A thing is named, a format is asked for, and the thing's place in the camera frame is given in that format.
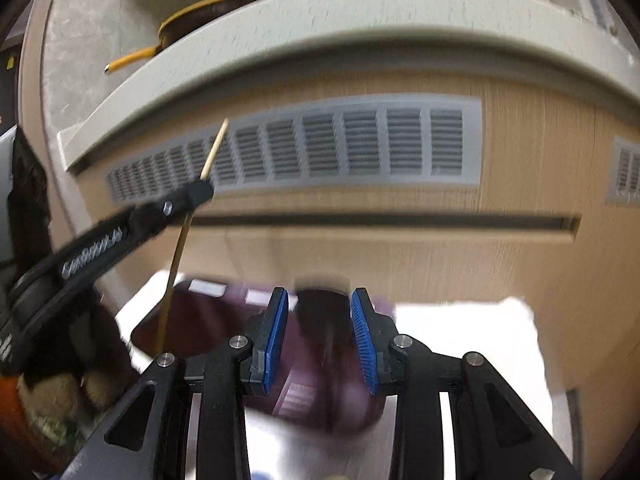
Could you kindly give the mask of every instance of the air vent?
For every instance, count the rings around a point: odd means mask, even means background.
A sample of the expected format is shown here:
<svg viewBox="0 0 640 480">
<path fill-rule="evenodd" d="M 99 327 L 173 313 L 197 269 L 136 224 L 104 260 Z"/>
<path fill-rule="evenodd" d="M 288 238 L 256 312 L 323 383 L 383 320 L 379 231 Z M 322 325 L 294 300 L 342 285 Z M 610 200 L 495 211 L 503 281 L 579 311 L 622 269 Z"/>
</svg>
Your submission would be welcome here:
<svg viewBox="0 0 640 480">
<path fill-rule="evenodd" d="M 264 180 L 267 176 L 262 161 L 258 127 L 236 130 L 236 145 L 245 180 Z"/>
<path fill-rule="evenodd" d="M 218 124 L 110 169 L 114 202 L 140 202 L 196 179 Z M 234 118 L 212 172 L 216 193 L 277 186 L 480 183 L 477 98 L 384 94 L 308 102 Z M 629 155 L 626 186 L 640 188 Z"/>
<path fill-rule="evenodd" d="M 267 138 L 274 176 L 276 178 L 299 177 L 300 162 L 293 120 L 267 124 Z"/>
<path fill-rule="evenodd" d="M 607 202 L 640 205 L 640 144 L 614 138 Z"/>
<path fill-rule="evenodd" d="M 209 151 L 213 145 L 214 138 L 209 139 L 209 145 L 207 151 Z M 229 137 L 226 136 L 220 145 L 220 150 L 216 156 L 216 160 L 213 164 L 217 181 L 222 184 L 234 184 L 238 177 L 236 176 L 236 167 L 234 164 L 234 158 L 231 153 L 231 147 L 229 146 Z"/>
<path fill-rule="evenodd" d="M 380 147 L 375 110 L 345 112 L 342 116 L 349 174 L 379 174 Z"/>
<path fill-rule="evenodd" d="M 462 174 L 462 110 L 431 110 L 431 174 Z"/>
<path fill-rule="evenodd" d="M 302 119 L 302 124 L 310 176 L 338 174 L 340 167 L 335 142 L 334 115 L 306 116 Z"/>
<path fill-rule="evenodd" d="M 389 172 L 422 173 L 422 124 L 420 108 L 392 108 L 386 111 L 389 135 Z"/>
</svg>

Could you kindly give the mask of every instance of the dark object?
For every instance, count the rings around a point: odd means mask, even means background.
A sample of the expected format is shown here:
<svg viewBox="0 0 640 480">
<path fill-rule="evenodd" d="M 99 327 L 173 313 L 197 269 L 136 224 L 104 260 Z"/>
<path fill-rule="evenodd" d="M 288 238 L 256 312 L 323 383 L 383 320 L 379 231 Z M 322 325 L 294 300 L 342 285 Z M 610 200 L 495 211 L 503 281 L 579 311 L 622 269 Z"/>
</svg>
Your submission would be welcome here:
<svg viewBox="0 0 640 480">
<path fill-rule="evenodd" d="M 0 136 L 1 309 L 17 279 L 51 252 L 47 178 L 19 126 Z"/>
<path fill-rule="evenodd" d="M 23 465 L 27 462 L 28 457 L 22 455 L 20 449 L 0 428 L 0 465 L 2 465 L 2 475 L 6 475 L 6 478 L 11 480 L 36 480 L 36 475 L 24 469 Z"/>
<path fill-rule="evenodd" d="M 191 290 L 194 281 L 207 284 L 206 280 L 185 280 L 175 286 L 167 325 L 166 349 L 181 358 L 210 352 L 241 333 L 248 319 L 264 309 L 246 302 L 248 291 L 268 293 L 265 287 L 218 280 L 225 283 L 224 292 L 212 297 Z M 245 405 L 312 430 L 359 434 L 380 419 L 385 399 L 369 395 L 362 379 L 349 297 L 319 287 L 299 288 L 296 295 L 271 391 L 264 397 L 247 397 Z M 376 300 L 376 308 L 389 315 L 393 312 L 382 298 Z M 157 314 L 156 305 L 131 334 L 132 343 L 147 354 L 153 353 Z"/>
<path fill-rule="evenodd" d="M 640 471 L 640 425 L 600 480 L 636 480 Z"/>
<path fill-rule="evenodd" d="M 572 388 L 566 393 L 566 402 L 569 406 L 569 421 L 571 423 L 572 447 L 574 449 L 574 467 L 582 474 L 584 468 L 584 437 L 582 435 L 582 403 L 580 390 Z"/>
<path fill-rule="evenodd" d="M 104 67 L 104 72 L 107 74 L 115 72 L 135 61 L 153 57 L 197 28 L 230 13 L 232 10 L 239 9 L 256 1 L 257 0 L 202 0 L 189 7 L 185 7 L 160 25 L 158 29 L 160 43 L 158 46 L 141 48 L 131 54 L 111 61 Z"/>
<path fill-rule="evenodd" d="M 13 128 L 18 118 L 18 68 L 21 47 L 22 44 L 18 44 L 0 52 L 0 136 Z"/>
<path fill-rule="evenodd" d="M 206 227 L 355 227 L 418 229 L 487 229 L 577 232 L 580 217 L 527 216 L 518 214 L 485 213 L 416 213 L 348 212 L 348 213 L 288 213 L 197 216 L 193 224 Z"/>
<path fill-rule="evenodd" d="M 157 202 L 99 223 L 28 270 L 9 292 L 8 308 L 0 314 L 2 373 L 19 374 L 40 340 L 68 330 L 79 314 L 98 303 L 93 290 L 97 278 L 212 196 L 209 182 L 187 184 Z"/>
</svg>

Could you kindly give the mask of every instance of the bamboo skewer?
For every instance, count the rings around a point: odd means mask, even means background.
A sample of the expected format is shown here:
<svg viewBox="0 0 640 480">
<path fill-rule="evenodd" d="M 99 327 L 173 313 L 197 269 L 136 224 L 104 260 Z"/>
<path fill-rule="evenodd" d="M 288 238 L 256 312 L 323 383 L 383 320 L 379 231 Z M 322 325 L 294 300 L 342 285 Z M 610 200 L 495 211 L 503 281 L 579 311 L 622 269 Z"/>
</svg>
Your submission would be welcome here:
<svg viewBox="0 0 640 480">
<path fill-rule="evenodd" d="M 207 180 L 213 161 L 216 159 L 220 145 L 225 138 L 226 129 L 229 126 L 229 119 L 225 119 L 220 126 L 216 139 L 213 141 L 213 146 L 209 152 L 202 172 L 200 173 L 200 180 Z M 166 326 L 169 321 L 169 310 L 171 309 L 171 298 L 174 295 L 174 282 L 175 277 L 178 274 L 178 267 L 180 266 L 180 259 L 182 258 L 182 252 L 184 251 L 184 245 L 187 241 L 187 234 L 193 222 L 194 213 L 188 213 L 184 218 L 182 229 L 180 229 L 180 236 L 178 236 L 178 243 L 175 246 L 174 259 L 171 261 L 171 267 L 169 269 L 169 279 L 166 282 L 166 289 L 164 290 L 164 296 L 160 300 L 160 312 L 158 313 L 158 333 L 156 334 L 156 355 L 164 350 L 164 337 L 166 335 Z"/>
</svg>

